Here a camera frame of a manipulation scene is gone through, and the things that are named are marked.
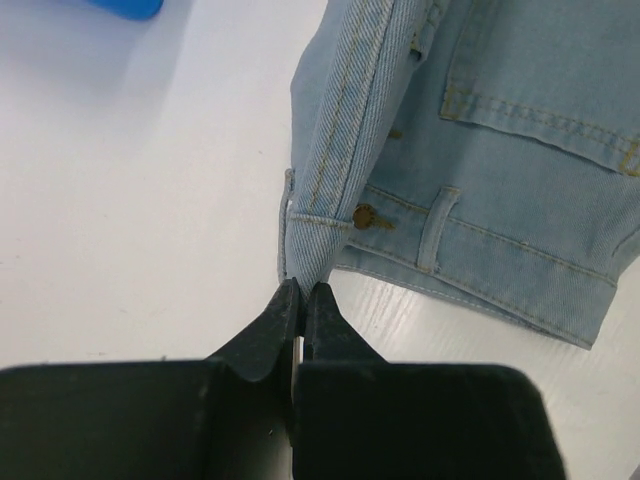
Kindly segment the light denim skirt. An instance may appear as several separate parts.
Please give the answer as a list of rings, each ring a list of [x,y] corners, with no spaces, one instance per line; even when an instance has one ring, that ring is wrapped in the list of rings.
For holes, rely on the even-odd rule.
[[[281,279],[593,346],[639,255],[637,2],[331,1],[291,108]]]

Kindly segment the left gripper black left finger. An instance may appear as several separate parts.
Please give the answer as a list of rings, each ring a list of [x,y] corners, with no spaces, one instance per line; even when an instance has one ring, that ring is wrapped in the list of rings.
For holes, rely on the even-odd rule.
[[[1,373],[5,479],[288,479],[300,291],[202,360]]]

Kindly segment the blue plastic bin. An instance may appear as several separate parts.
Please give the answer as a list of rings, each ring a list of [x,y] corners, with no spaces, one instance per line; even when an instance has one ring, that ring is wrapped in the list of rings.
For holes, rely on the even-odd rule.
[[[89,3],[121,18],[147,21],[161,10],[163,0],[89,0]]]

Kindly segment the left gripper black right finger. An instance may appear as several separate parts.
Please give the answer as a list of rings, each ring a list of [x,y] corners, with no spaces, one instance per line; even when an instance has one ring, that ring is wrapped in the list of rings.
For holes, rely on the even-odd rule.
[[[498,364],[391,363],[310,297],[294,387],[297,479],[562,479],[541,394]]]

